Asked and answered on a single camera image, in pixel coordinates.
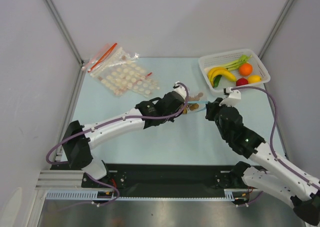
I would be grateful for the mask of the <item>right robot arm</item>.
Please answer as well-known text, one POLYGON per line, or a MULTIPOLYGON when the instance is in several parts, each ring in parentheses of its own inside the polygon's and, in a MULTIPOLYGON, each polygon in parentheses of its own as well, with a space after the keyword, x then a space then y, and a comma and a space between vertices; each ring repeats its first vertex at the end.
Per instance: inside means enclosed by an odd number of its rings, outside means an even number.
POLYGON ((213 121, 221 138, 238 155, 251 160, 267 172, 239 162, 230 175, 231 183, 259 189, 293 209, 309 225, 320 223, 320 180, 278 155, 271 144, 253 130, 245 127, 239 111, 222 103, 222 98, 206 104, 208 121, 213 121))

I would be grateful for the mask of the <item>red pomegranate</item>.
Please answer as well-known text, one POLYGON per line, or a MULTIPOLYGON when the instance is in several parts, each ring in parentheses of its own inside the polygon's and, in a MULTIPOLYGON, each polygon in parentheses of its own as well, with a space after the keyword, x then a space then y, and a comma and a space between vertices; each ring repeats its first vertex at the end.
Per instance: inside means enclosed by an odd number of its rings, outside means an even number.
POLYGON ((236 86, 239 87, 239 86, 244 86, 244 85, 247 85, 249 82, 246 78, 239 78, 237 81, 236 81, 236 86))

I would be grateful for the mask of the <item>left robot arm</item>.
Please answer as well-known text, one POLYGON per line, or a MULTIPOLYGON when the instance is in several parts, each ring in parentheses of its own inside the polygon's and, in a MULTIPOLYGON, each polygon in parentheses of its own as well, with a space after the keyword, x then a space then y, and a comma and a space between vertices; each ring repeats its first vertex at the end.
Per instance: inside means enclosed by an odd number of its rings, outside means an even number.
POLYGON ((110 174, 101 160, 95 160, 92 150, 104 142, 128 132, 156 127, 167 121, 173 122, 181 115, 187 94, 184 90, 173 90, 162 98, 142 101, 122 115, 95 124, 81 125, 71 122, 63 136, 62 144, 71 170, 82 170, 92 177, 99 187, 110 182, 110 174))

